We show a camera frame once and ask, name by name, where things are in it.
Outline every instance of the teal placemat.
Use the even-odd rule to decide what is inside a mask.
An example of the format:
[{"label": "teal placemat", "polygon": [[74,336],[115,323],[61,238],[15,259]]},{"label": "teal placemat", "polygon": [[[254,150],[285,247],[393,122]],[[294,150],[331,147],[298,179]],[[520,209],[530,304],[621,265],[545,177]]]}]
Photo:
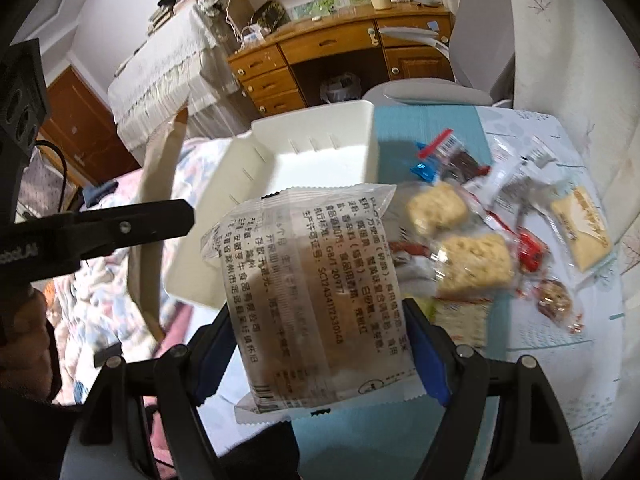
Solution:
[{"label": "teal placemat", "polygon": [[429,144],[446,128],[464,142],[480,164],[491,164],[491,151],[473,106],[389,106],[376,108],[380,144],[378,181],[399,184],[418,177],[409,168],[418,164],[416,141]]},{"label": "teal placemat", "polygon": [[[491,151],[476,109],[471,106],[402,106],[376,108],[380,144],[378,181],[415,180],[409,168],[418,163],[415,141],[428,143],[452,128],[480,164],[491,164]],[[497,298],[488,321],[485,355],[504,359],[510,324],[508,295]],[[497,401],[490,399],[476,443],[468,478],[482,467],[491,443]],[[410,480],[417,472],[440,425],[443,408],[430,397],[315,416],[293,422],[300,446],[300,475],[305,480],[366,478]]]}]

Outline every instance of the drawer knob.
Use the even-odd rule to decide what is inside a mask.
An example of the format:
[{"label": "drawer knob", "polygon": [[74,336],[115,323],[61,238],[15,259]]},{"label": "drawer knob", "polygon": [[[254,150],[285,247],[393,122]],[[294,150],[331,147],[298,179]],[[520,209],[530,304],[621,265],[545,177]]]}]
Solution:
[{"label": "drawer knob", "polygon": [[378,38],[376,37],[376,29],[375,28],[369,27],[367,29],[367,34],[371,38],[371,44],[373,46],[378,46],[380,44],[380,42],[378,41]]}]

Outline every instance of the trash can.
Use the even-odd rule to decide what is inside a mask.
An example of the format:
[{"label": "trash can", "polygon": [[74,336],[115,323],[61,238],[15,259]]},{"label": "trash can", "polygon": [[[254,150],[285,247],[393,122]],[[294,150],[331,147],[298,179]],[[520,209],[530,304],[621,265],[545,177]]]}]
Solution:
[{"label": "trash can", "polygon": [[320,85],[320,98],[327,104],[355,101],[361,97],[360,78],[351,72],[331,78]]}]

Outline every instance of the snack package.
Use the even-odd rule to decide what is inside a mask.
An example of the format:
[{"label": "snack package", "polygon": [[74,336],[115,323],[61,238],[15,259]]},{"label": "snack package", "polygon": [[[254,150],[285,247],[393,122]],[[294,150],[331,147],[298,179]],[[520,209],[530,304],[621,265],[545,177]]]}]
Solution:
[{"label": "snack package", "polygon": [[442,327],[456,345],[469,345],[476,349],[486,347],[490,301],[414,300],[429,322]]},{"label": "snack package", "polygon": [[487,225],[514,234],[531,186],[546,184],[546,174],[555,174],[542,169],[556,158],[537,137],[525,139],[519,151],[503,140],[494,140],[494,144],[497,161],[489,175],[468,182],[464,189],[475,197],[473,210],[484,215]]},{"label": "snack package", "polygon": [[549,246],[524,227],[518,227],[518,261],[520,271],[542,272],[551,257]]},{"label": "snack package", "polygon": [[597,206],[584,186],[573,182],[537,187],[529,201],[564,247],[573,285],[578,287],[606,263],[613,249]]},{"label": "snack package", "polygon": [[571,334],[584,329],[584,313],[577,295],[555,277],[535,282],[530,297],[538,310]]},{"label": "snack package", "polygon": [[497,232],[449,235],[435,244],[431,260],[438,298],[487,297],[511,288],[516,275],[513,239]]},{"label": "snack package", "polygon": [[417,143],[422,163],[411,168],[421,179],[435,184],[439,180],[452,178],[467,182],[476,176],[486,175],[489,167],[481,167],[465,150],[465,145],[447,128],[431,144]]},{"label": "snack package", "polygon": [[325,406],[415,374],[380,221],[395,188],[289,189],[239,205],[203,238],[205,261],[223,259],[256,413]]},{"label": "snack package", "polygon": [[463,196],[448,182],[416,194],[407,203],[406,212],[415,233],[426,240],[441,230],[460,226],[469,216]]}]

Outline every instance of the person's hand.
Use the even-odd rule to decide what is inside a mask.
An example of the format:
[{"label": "person's hand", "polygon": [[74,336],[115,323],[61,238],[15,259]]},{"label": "person's hand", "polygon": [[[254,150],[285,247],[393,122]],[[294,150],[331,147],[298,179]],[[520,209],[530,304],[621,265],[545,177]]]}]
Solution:
[{"label": "person's hand", "polygon": [[49,354],[47,303],[39,291],[14,317],[14,337],[0,348],[0,388],[46,400],[53,371]]}]

